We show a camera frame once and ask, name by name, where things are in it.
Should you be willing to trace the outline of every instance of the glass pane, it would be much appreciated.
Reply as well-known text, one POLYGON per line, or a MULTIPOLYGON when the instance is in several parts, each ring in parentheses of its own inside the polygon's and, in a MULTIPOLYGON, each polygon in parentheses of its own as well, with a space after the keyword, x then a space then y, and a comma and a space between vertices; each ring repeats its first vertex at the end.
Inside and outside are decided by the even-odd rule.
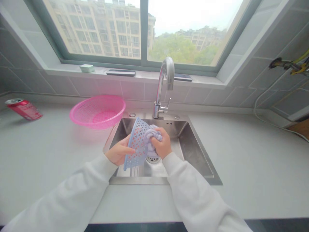
POLYGON ((69 53, 141 59, 140 0, 43 0, 69 53))
POLYGON ((175 63, 216 66, 248 4, 249 0, 149 0, 147 59, 162 62, 170 56, 175 63))

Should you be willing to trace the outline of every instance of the red can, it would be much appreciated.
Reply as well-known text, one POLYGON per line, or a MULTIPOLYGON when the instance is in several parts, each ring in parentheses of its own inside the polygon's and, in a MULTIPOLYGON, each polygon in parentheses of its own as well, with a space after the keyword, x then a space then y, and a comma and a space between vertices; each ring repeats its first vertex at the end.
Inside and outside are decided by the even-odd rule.
POLYGON ((29 121, 39 119, 43 116, 33 104, 22 98, 7 100, 5 103, 8 108, 14 110, 29 121))

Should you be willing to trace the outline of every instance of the tree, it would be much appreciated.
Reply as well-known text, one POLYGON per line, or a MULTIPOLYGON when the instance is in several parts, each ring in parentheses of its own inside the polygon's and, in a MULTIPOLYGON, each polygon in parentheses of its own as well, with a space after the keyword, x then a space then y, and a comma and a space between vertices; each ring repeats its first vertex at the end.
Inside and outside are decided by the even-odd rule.
POLYGON ((194 63, 198 51, 190 39, 183 35, 163 34, 155 39, 152 50, 149 50, 149 60, 163 61, 170 56, 175 63, 194 63))
POLYGON ((219 48, 214 45, 206 47, 204 50, 200 51, 196 55, 196 57, 194 58, 194 63, 201 65, 210 65, 218 49, 219 48))

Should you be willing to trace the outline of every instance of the hand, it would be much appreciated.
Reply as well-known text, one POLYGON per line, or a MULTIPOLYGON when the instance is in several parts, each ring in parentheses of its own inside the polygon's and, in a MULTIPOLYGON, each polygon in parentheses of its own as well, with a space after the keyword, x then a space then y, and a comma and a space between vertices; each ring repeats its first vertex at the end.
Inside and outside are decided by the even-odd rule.
POLYGON ((152 137, 151 143, 154 145, 156 152, 161 159, 164 159, 169 153, 172 152, 170 136, 162 127, 155 128, 155 130, 161 132, 162 141, 160 142, 156 138, 152 137))
POLYGON ((123 140, 116 143, 108 152, 105 153, 105 156, 115 165, 120 166, 124 164, 126 154, 134 154, 135 150, 128 147, 130 139, 130 134, 123 140))

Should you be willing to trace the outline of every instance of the building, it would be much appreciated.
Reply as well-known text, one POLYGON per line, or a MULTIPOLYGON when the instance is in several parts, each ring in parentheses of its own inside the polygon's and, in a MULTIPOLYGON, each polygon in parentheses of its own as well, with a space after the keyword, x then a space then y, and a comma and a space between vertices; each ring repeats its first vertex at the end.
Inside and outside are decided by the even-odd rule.
POLYGON ((205 49, 208 46, 214 45, 219 47, 221 41, 226 35, 226 29, 219 31, 216 27, 210 28, 205 26, 198 30, 189 29, 188 31, 180 30, 176 34, 183 35, 191 40, 198 51, 205 49))
MULTIPOLYGON (((124 0, 43 0, 69 53, 141 59, 140 9, 124 0)), ((148 47, 155 17, 148 14, 148 47)))

